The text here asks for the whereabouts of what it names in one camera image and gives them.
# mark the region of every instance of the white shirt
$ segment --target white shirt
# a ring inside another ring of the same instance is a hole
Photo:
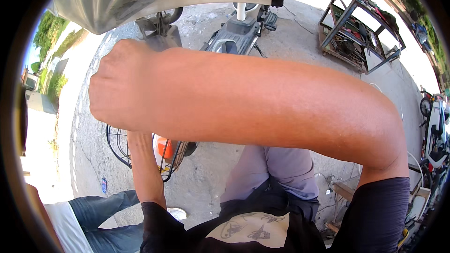
[[[44,207],[64,252],[94,253],[69,202],[57,202]]]

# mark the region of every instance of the concrete ground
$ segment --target concrete ground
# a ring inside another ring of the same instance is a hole
[[[393,13],[382,0],[373,1],[382,9]],[[294,21],[294,16],[285,7],[273,8],[278,14],[278,29],[272,33],[264,31],[257,41],[264,54],[270,58],[330,67],[365,82],[374,82],[396,104],[399,114],[403,116],[408,150],[419,158],[423,131],[418,129],[422,121],[418,88],[422,85],[432,92],[438,92],[437,82],[428,59],[403,21],[397,19],[407,46],[400,59],[366,76],[349,69],[339,59],[323,56],[318,48],[317,23],[329,0],[285,0],[284,3],[296,14],[296,19],[304,28]],[[182,17],[176,22],[183,46],[199,49],[232,11],[229,3],[185,7]],[[64,70],[69,82],[63,88],[59,103],[59,162],[62,165],[60,170],[64,169],[62,177],[70,181],[73,197],[104,195],[100,186],[102,178],[108,181],[106,195],[134,188],[131,170],[119,162],[108,147],[106,124],[95,120],[90,114],[87,88],[90,76],[98,69],[101,57],[110,51],[117,40],[140,37],[137,25],[131,22],[101,36],[89,34],[85,42],[63,57],[69,59]],[[251,55],[259,54],[254,50]],[[326,102],[326,96],[320,97]],[[227,174],[238,161],[242,148],[239,145],[200,143],[194,154],[183,160],[179,170],[165,184],[167,206],[182,208],[188,214],[188,218],[181,221],[185,228],[217,217],[220,211],[219,196],[224,191]],[[358,175],[356,164],[334,160],[314,152],[311,155],[315,171],[324,176],[334,175],[335,180],[345,181]],[[316,224],[319,229],[323,229],[324,223],[333,216],[334,193],[325,194],[328,187],[322,176],[317,177],[317,183],[321,205]],[[348,183],[356,186],[357,179]],[[139,205],[136,205],[117,213],[104,226],[136,224],[142,222],[142,218]]]

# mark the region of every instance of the blue jeans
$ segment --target blue jeans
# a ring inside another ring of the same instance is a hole
[[[142,244],[143,223],[114,229],[100,226],[115,213],[138,204],[135,190],[121,191],[110,197],[85,196],[69,204],[95,253],[134,253]]]

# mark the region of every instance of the white motorcycle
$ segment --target white motorcycle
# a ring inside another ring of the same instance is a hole
[[[426,120],[425,149],[423,160],[428,160],[433,168],[439,168],[450,154],[446,124],[450,123],[450,107],[444,104],[441,94],[421,91],[424,98],[420,101],[420,112]]]

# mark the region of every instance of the forearm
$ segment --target forearm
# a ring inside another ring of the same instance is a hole
[[[153,146],[139,140],[138,137],[129,135],[133,181],[139,201],[155,202],[166,208],[164,186],[153,154]]]
[[[394,104],[356,78],[283,60],[168,51],[177,62],[151,72],[170,84],[153,97],[159,135],[304,148],[379,169],[406,159]]]

